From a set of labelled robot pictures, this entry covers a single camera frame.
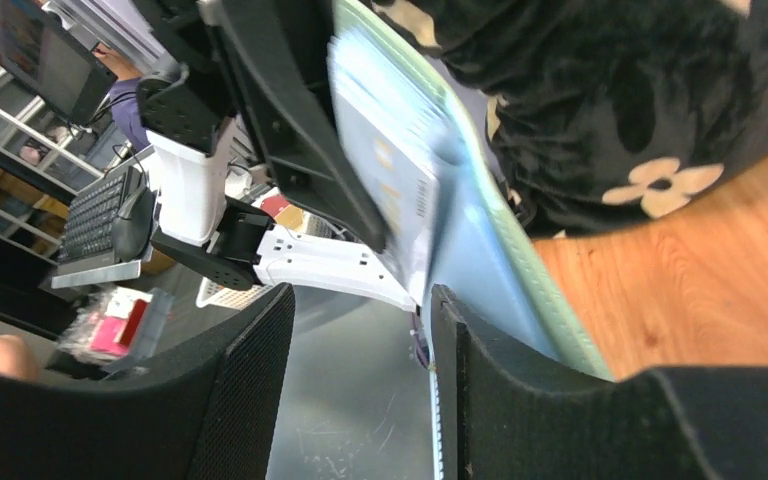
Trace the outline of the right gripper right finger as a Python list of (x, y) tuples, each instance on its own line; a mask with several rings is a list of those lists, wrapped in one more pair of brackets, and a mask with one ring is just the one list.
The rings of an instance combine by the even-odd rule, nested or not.
[(447, 479), (768, 479), (768, 367), (614, 383), (491, 325), (444, 286), (432, 339)]

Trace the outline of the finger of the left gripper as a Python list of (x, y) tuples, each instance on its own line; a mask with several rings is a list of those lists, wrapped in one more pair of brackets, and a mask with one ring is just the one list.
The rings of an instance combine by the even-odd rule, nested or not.
[(373, 251), (388, 229), (341, 147), (329, 86), (328, 1), (221, 1), (218, 22), (264, 160), (294, 205)]

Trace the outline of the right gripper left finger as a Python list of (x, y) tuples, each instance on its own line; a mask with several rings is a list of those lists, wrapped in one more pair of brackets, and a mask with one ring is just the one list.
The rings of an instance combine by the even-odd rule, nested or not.
[(262, 479), (295, 316), (290, 285), (136, 375), (0, 376), (0, 479)]

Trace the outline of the green card holder wallet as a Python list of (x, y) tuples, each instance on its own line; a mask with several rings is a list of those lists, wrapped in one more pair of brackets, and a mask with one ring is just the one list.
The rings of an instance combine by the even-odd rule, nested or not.
[(424, 309), (435, 285), (541, 353), (611, 372), (550, 278), (448, 82), (358, 1), (333, 5), (337, 131), (389, 227), (383, 260)]

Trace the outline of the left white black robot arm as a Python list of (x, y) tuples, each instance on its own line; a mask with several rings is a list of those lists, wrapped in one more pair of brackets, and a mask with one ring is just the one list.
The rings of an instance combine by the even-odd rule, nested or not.
[[(152, 245), (213, 282), (315, 287), (418, 304), (379, 260), (387, 228), (336, 130), (330, 1), (139, 1), (171, 57), (138, 87), (162, 207)], [(280, 226), (225, 192), (222, 126), (240, 116), (255, 158), (294, 206), (345, 227), (349, 242)]]

